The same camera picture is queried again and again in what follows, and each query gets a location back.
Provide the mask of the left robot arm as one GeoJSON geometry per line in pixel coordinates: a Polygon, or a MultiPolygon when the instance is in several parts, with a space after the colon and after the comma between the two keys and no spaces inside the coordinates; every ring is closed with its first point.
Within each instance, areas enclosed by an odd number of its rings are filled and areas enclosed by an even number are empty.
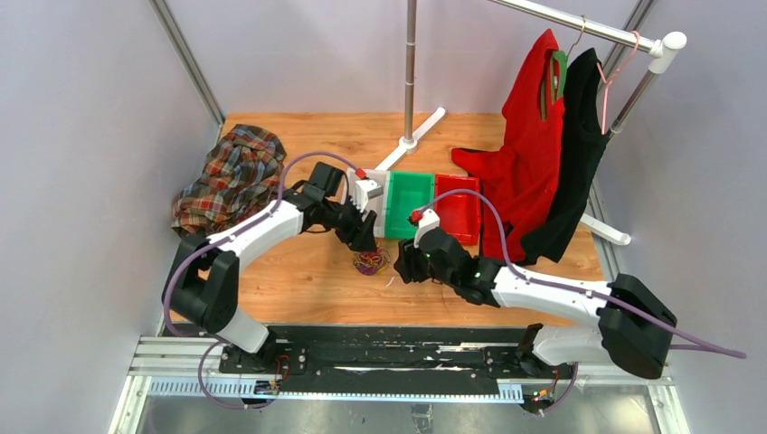
{"type": "Polygon", "coordinates": [[[241,274],[271,248],[315,225],[334,232],[351,251],[376,251],[378,215],[366,205],[383,188],[364,170],[355,174],[357,181],[348,185],[339,203],[333,198],[346,174],[319,162],[307,181],[281,188],[274,201],[246,221],[208,237],[185,236],[161,296],[164,310],[242,350],[242,361],[253,372],[269,372],[277,349],[268,343],[268,327],[240,306],[241,274]]]}

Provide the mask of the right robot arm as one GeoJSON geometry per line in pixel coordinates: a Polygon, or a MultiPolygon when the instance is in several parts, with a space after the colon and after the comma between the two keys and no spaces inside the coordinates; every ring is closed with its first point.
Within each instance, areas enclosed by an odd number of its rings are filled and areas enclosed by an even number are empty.
{"type": "Polygon", "coordinates": [[[664,371],[677,318],[638,278],[560,278],[473,256],[441,228],[398,243],[395,270],[406,284],[436,280],[473,305],[525,308],[573,321],[529,326],[516,355],[537,377],[563,363],[610,362],[648,380],[664,371]]]}

